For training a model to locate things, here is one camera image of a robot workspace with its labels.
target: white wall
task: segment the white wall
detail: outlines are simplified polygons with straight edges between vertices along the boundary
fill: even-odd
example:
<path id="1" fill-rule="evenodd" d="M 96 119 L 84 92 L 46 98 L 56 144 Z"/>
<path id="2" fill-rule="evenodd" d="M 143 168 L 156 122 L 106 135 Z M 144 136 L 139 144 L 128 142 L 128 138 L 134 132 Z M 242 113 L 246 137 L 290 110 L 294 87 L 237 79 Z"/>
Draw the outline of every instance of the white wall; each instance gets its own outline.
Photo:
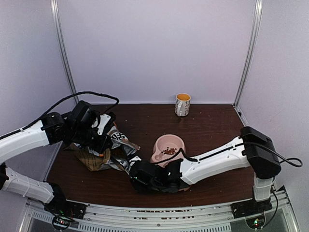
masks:
<path id="1" fill-rule="evenodd" d="M 30 123 L 68 94 L 50 1 L 0 1 L 0 134 Z M 64 113 L 73 106 L 68 101 L 57 110 Z M 6 163 L 43 180 L 54 149 L 35 149 Z M 25 202 L 0 191 L 0 231 L 17 230 Z"/>
<path id="2" fill-rule="evenodd" d="M 277 178 L 291 198 L 301 231 L 309 224 L 309 1 L 266 0 L 253 63 L 240 102 L 249 125 L 285 157 Z"/>
<path id="3" fill-rule="evenodd" d="M 252 28 L 255 0 L 59 1 L 78 91 L 122 103 L 232 103 Z M 87 96 L 84 100 L 103 103 Z"/>

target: wooden tabletop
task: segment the wooden tabletop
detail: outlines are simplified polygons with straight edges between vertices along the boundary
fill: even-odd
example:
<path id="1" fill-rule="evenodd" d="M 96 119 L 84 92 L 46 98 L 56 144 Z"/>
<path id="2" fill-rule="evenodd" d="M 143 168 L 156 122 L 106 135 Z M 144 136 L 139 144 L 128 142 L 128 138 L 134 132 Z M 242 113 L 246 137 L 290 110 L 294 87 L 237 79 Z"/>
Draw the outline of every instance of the wooden tabletop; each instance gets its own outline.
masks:
<path id="1" fill-rule="evenodd" d="M 103 112 L 105 105 L 96 106 Z M 186 117 L 177 117 L 174 105 L 119 105 L 112 110 L 118 129 L 141 146 L 142 159 L 149 160 L 153 146 L 163 134 L 180 136 L 189 156 L 217 148 L 236 136 L 243 127 L 231 105 L 191 105 Z M 48 182 L 61 186 L 67 199 L 126 207 L 178 207 L 226 203 L 252 197 L 253 170 L 231 170 L 204 179 L 186 192 L 138 194 L 126 173 L 116 170 L 90 172 L 73 151 L 60 151 Z"/>

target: vertical metal post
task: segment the vertical metal post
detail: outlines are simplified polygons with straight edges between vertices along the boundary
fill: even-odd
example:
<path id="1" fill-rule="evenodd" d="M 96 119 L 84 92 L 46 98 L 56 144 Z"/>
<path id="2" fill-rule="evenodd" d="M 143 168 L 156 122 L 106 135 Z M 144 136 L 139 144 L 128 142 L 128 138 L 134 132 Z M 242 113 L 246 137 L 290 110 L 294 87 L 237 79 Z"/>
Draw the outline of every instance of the vertical metal post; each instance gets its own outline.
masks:
<path id="1" fill-rule="evenodd" d="M 58 42 L 59 42 L 59 46 L 60 46 L 64 70 L 65 70 L 65 73 L 67 75 L 67 79 L 68 79 L 68 83 L 69 83 L 69 86 L 70 86 L 71 93 L 76 93 L 77 91 L 76 91 L 75 84 L 74 84 L 74 81 L 73 81 L 71 69 L 70 69 L 70 66 L 69 66 L 69 60 L 68 60 L 66 48 L 65 48 L 65 45 L 64 45 L 57 0 L 51 0 L 51 7 L 52 7 L 53 18 L 54 18 L 54 22 L 55 22 L 56 31 L 57 31 Z M 76 104 L 79 101 L 77 96 L 74 97 L 74 100 L 75 100 Z"/>
<path id="2" fill-rule="evenodd" d="M 252 25 L 252 31 L 251 31 L 251 38 L 250 38 L 250 43 L 249 43 L 249 48 L 248 48 L 248 53 L 245 61 L 245 66 L 242 71 L 242 76 L 241 76 L 241 81 L 239 84 L 239 88 L 237 91 L 237 95 L 234 101 L 234 106 L 235 108 L 238 108 L 239 106 L 239 101 L 246 83 L 246 79 L 249 73 L 252 57 L 253 57 L 253 52 L 257 40 L 257 35 L 260 29 L 260 23 L 261 23 L 261 17 L 262 17 L 262 5 L 263 5 L 263 0 L 256 0 L 255 4 L 255 12 L 254 12 L 254 18 L 253 18 L 253 25 Z"/>

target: patterned mug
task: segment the patterned mug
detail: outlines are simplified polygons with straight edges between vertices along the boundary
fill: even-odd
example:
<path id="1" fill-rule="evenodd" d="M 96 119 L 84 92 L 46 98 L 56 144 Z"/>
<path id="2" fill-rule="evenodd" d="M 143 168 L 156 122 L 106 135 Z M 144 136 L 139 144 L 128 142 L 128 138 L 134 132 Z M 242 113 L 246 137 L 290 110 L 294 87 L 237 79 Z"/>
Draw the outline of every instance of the patterned mug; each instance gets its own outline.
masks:
<path id="1" fill-rule="evenodd" d="M 178 117 L 187 116 L 189 114 L 191 97 L 186 93 L 179 93 L 176 96 L 175 114 Z"/>

